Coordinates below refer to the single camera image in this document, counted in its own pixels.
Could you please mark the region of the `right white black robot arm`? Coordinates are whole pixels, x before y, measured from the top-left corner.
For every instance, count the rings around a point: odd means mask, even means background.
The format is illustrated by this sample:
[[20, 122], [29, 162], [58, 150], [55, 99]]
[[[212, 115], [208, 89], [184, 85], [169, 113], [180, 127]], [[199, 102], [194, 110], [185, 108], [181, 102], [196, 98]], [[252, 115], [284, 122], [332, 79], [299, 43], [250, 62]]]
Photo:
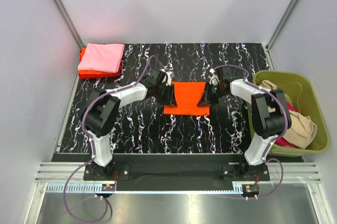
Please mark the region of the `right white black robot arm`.
[[246, 163], [239, 166], [239, 174], [251, 180], [258, 173], [257, 166], [265, 162], [266, 156], [277, 139], [282, 138], [291, 127], [291, 117], [285, 94], [280, 89], [268, 90], [246, 79], [218, 82], [211, 80], [205, 84], [198, 107], [212, 106], [219, 98], [233, 95], [251, 106], [254, 137], [244, 153]]

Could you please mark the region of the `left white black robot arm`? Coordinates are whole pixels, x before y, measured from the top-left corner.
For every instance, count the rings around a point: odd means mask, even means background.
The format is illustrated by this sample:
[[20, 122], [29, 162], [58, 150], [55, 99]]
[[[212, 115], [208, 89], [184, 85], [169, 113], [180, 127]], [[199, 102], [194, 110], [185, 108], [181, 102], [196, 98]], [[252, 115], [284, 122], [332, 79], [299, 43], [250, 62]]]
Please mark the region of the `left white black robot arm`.
[[110, 179], [114, 172], [110, 164], [113, 159], [110, 132], [119, 109], [152, 97], [160, 105], [176, 107], [173, 77], [173, 72], [153, 69], [129, 85], [105, 91], [94, 90], [91, 93], [82, 115], [82, 130], [89, 137], [92, 161], [97, 164], [95, 173], [101, 179]]

